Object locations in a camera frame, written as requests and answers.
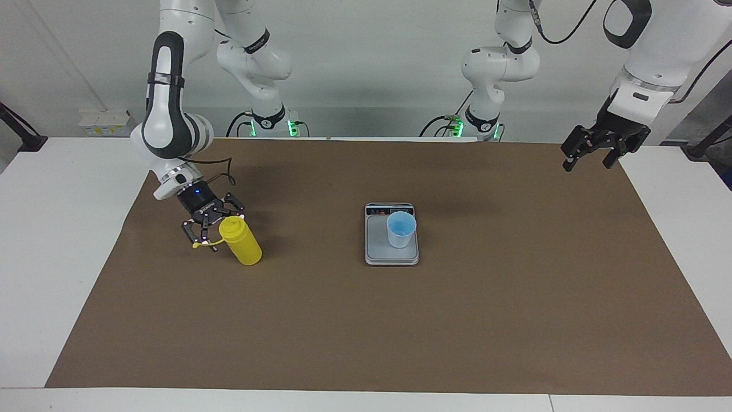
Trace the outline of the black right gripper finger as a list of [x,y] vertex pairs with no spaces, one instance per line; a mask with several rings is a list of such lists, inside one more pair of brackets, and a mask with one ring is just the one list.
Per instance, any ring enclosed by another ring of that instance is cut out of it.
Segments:
[[245,219],[245,206],[233,193],[226,193],[217,199],[216,215],[216,221],[222,221],[231,216]]
[[210,245],[208,230],[211,222],[208,216],[199,219],[187,219],[181,223],[181,229],[192,245]]

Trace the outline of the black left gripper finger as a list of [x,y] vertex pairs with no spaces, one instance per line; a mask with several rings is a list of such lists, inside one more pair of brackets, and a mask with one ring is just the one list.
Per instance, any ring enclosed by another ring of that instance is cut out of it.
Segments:
[[566,172],[572,172],[578,160],[597,149],[597,131],[594,129],[575,126],[565,139],[560,149],[565,160],[562,167]]
[[629,136],[612,134],[612,136],[607,139],[607,147],[610,151],[602,160],[603,166],[606,167],[606,169],[611,169],[621,157],[625,156],[625,154],[637,152],[645,143],[649,134],[650,133],[636,133]]

